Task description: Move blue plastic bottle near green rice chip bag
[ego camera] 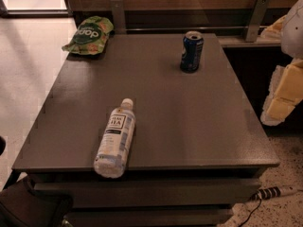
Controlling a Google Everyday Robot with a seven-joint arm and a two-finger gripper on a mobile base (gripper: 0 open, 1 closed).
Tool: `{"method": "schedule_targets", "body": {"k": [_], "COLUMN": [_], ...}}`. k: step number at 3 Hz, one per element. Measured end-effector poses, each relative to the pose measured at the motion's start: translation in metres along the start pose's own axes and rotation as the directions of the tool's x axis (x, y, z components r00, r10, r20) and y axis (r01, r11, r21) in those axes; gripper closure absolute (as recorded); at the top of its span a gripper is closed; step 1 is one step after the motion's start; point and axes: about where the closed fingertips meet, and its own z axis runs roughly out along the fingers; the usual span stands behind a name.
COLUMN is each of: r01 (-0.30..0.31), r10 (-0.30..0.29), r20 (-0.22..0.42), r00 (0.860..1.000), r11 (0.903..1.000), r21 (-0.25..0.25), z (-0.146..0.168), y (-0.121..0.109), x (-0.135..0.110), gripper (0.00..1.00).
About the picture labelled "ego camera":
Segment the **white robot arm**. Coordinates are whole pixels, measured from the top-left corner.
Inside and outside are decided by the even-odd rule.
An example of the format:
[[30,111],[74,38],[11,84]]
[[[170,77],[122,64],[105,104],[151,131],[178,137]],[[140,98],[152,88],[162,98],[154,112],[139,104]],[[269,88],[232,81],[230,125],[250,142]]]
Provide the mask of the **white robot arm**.
[[293,60],[273,72],[260,121],[276,126],[285,121],[303,100],[303,0],[261,32],[266,39],[280,39],[281,50]]

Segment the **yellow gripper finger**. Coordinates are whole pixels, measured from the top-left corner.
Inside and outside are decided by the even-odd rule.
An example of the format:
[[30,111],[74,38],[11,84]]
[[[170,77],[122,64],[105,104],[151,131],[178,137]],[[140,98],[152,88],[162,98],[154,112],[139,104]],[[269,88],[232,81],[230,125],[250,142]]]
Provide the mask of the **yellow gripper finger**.
[[271,77],[260,121],[277,126],[285,121],[303,100],[303,61],[293,59],[286,67],[278,65]]
[[281,30],[283,28],[283,22],[286,16],[282,16],[277,19],[273,24],[266,27],[260,34],[261,38],[267,39],[279,39],[281,36]]

